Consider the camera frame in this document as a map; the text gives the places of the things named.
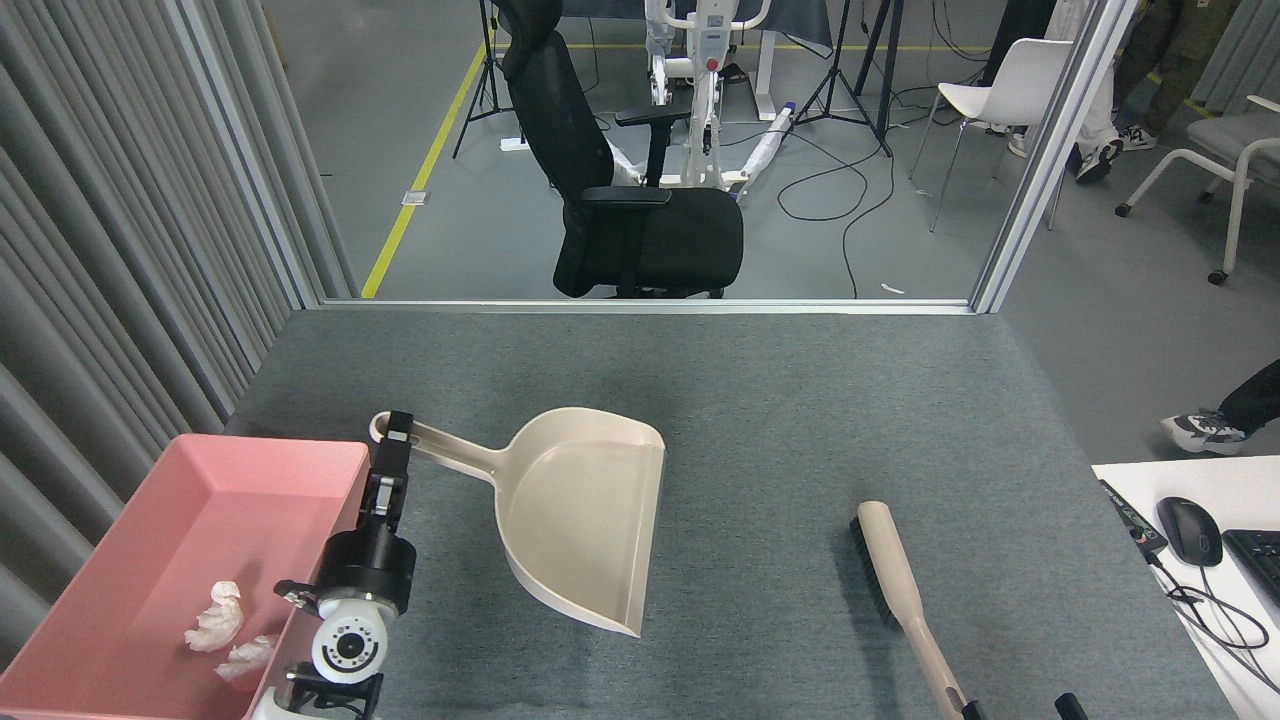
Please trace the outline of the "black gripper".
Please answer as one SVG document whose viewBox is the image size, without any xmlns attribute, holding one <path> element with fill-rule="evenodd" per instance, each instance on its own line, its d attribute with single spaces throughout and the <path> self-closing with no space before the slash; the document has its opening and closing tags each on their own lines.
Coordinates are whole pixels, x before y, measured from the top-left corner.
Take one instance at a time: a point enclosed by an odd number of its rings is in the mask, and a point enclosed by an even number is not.
<svg viewBox="0 0 1280 720">
<path fill-rule="evenodd" d="M 315 574 L 321 597 L 370 594 L 397 615 L 407 612 L 416 548 L 396 536 L 408 483 L 413 416 L 389 411 L 380 441 L 380 475 L 370 475 L 360 506 L 360 530 L 330 537 Z"/>
</svg>

